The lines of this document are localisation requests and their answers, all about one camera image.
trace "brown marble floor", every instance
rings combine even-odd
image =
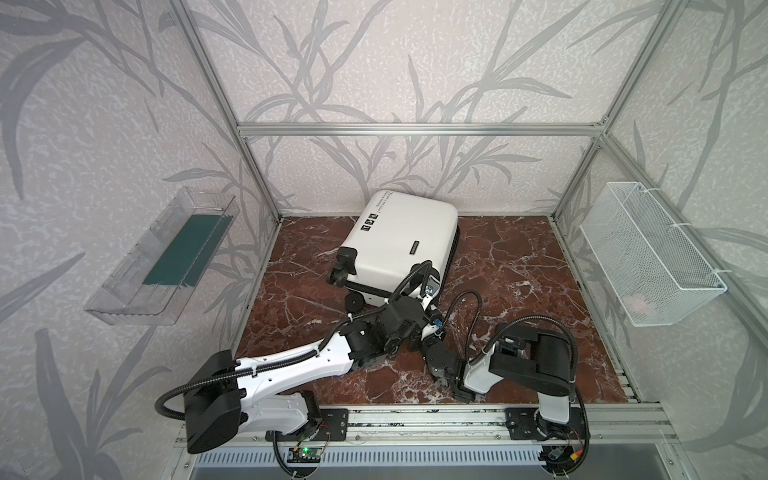
[[[326,283],[326,275],[353,224],[350,217],[284,220],[237,356],[268,355],[313,342],[343,318],[347,290]],[[542,313],[563,320],[578,340],[577,384],[585,402],[626,402],[547,218],[461,217],[458,225],[461,240],[439,308],[445,312],[463,290],[480,292],[483,312],[473,334],[479,348],[496,324],[518,316]],[[462,305],[447,335],[449,346],[461,345],[460,351],[474,314],[474,298]],[[324,405],[453,401],[447,389],[433,385],[419,352],[406,349],[394,361],[369,371],[317,380],[298,389],[313,390]],[[502,381],[485,401],[529,403],[537,398],[530,389]]]

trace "wallpaper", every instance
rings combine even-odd
[[[275,230],[163,2],[0,1],[0,478],[157,478]],[[174,326],[86,313],[180,187],[240,215]]]
[[[612,133],[768,308],[768,3],[691,4]]]
[[[269,137],[251,151],[280,209],[358,214],[381,189],[459,212],[548,214],[588,137]],[[457,152],[443,162],[441,151]],[[315,161],[327,156],[328,163]]]
[[[595,122],[662,1],[189,4],[241,123]],[[519,214],[551,211],[542,207],[563,191],[586,140],[250,142],[287,213],[360,212],[387,187],[461,212]]]
[[[609,181],[630,180],[600,153],[558,218],[646,402],[661,402],[702,480],[757,480],[768,468],[768,355],[722,299],[671,326],[633,326],[579,230]]]

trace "white wire mesh basket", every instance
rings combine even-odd
[[[609,182],[581,225],[635,326],[679,322],[727,287],[638,182]]]

